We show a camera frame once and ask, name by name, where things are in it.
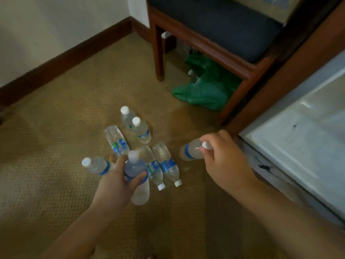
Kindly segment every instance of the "person's left hand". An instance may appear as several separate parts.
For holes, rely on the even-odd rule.
[[[146,176],[146,172],[141,172],[127,183],[124,178],[126,160],[126,155],[120,156],[115,163],[115,169],[102,176],[90,206],[90,209],[102,213],[102,216],[109,220],[114,220],[126,207],[141,180]]]

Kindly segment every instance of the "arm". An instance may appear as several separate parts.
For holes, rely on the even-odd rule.
[[[126,157],[121,156],[115,169],[104,175],[93,202],[66,231],[41,255],[41,259],[89,258],[97,241],[126,207],[135,189],[145,177],[142,172],[128,184],[124,179]]]
[[[222,130],[207,134],[214,153],[201,147],[212,179],[263,224],[279,247],[292,258],[344,258],[345,237],[338,229],[320,221],[258,180],[246,157]]]

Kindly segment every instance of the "hand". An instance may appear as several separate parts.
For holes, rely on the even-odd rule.
[[[90,206],[90,209],[102,213],[102,216],[110,221],[127,206],[134,191],[146,176],[146,172],[141,172],[127,183],[124,177],[126,160],[126,155],[120,156],[115,163],[115,169],[102,176]]]
[[[246,156],[227,131],[206,134],[200,138],[200,141],[209,141],[214,150],[212,152],[204,147],[199,148],[204,155],[207,172],[216,184],[229,194],[235,195],[257,181]]]

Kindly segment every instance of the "black seat cushion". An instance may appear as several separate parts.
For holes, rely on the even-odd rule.
[[[243,59],[256,63],[282,24],[232,0],[149,0],[151,6]]]

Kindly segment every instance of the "white bottle cap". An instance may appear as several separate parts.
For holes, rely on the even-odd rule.
[[[134,117],[132,122],[135,126],[138,126],[140,124],[141,120],[139,117]]]
[[[136,163],[139,160],[139,152],[137,150],[132,150],[128,152],[128,160],[131,163]]]
[[[212,147],[212,145],[210,144],[209,141],[203,142],[202,146],[203,146],[204,148],[208,149],[208,150],[213,150],[213,147]]]
[[[161,191],[165,188],[165,184],[164,183],[161,183],[159,186],[158,186],[158,190]]]
[[[179,179],[175,182],[176,187],[179,187],[181,184],[182,184],[181,179]]]
[[[84,158],[83,161],[81,162],[81,164],[85,167],[91,166],[91,158],[89,158],[89,157]]]
[[[128,106],[123,106],[123,107],[121,107],[120,111],[121,111],[121,113],[122,113],[123,115],[129,114],[129,108],[128,108]]]

